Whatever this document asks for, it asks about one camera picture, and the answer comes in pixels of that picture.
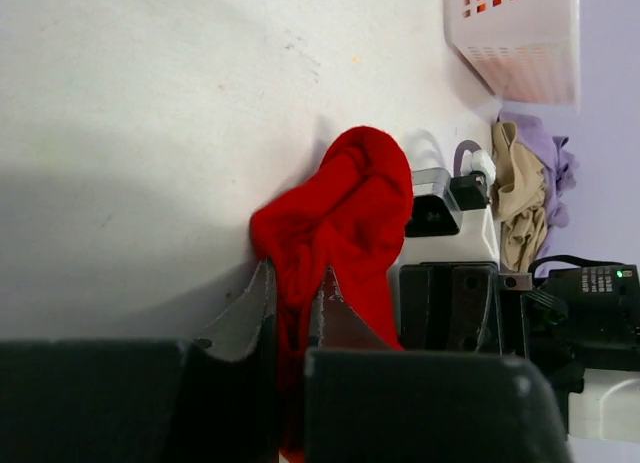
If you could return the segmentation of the white plastic basket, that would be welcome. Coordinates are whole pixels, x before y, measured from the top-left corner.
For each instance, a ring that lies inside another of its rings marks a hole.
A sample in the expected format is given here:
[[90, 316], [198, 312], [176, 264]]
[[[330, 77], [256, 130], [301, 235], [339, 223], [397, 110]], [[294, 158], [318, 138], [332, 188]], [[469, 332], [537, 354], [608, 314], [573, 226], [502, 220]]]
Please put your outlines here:
[[471, 18], [444, 0], [447, 42], [506, 101], [578, 107], [580, 0], [518, 0]]

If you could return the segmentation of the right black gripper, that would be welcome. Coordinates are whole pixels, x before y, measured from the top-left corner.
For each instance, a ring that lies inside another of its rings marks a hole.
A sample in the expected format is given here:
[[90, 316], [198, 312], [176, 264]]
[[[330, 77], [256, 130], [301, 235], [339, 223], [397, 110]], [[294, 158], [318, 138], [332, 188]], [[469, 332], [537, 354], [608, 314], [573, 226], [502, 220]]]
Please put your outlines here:
[[[491, 264], [404, 265], [405, 349], [497, 353]], [[556, 255], [497, 280], [502, 351], [532, 361], [555, 388], [582, 388], [587, 370], [639, 371], [639, 270]]]

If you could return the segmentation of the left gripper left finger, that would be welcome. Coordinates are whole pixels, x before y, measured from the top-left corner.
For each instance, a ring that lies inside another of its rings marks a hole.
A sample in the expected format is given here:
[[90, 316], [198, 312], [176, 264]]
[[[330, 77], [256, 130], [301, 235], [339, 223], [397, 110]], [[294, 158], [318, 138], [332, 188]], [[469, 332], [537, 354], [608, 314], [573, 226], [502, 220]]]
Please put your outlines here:
[[274, 462], [276, 276], [193, 339], [5, 340], [5, 462]]

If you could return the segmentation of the red t-shirt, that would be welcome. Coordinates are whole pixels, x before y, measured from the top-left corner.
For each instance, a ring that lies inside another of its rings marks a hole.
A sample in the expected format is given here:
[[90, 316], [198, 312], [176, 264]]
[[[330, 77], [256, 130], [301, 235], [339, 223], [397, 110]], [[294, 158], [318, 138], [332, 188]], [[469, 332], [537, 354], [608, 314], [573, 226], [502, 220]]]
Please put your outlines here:
[[401, 347], [387, 272], [402, 249], [412, 205], [405, 153], [389, 134], [359, 126], [331, 144], [305, 183], [251, 217], [254, 253], [276, 272], [280, 450], [291, 462], [304, 459], [303, 362], [312, 302], [327, 269], [373, 333]]

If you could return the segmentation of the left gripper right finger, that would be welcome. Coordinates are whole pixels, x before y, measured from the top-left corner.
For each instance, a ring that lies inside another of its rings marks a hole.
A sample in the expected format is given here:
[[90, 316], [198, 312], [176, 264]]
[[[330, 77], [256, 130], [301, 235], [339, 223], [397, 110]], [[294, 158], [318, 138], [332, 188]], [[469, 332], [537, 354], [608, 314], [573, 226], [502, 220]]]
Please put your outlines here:
[[498, 352], [393, 350], [328, 271], [305, 357], [309, 462], [568, 462], [555, 396], [528, 360]]

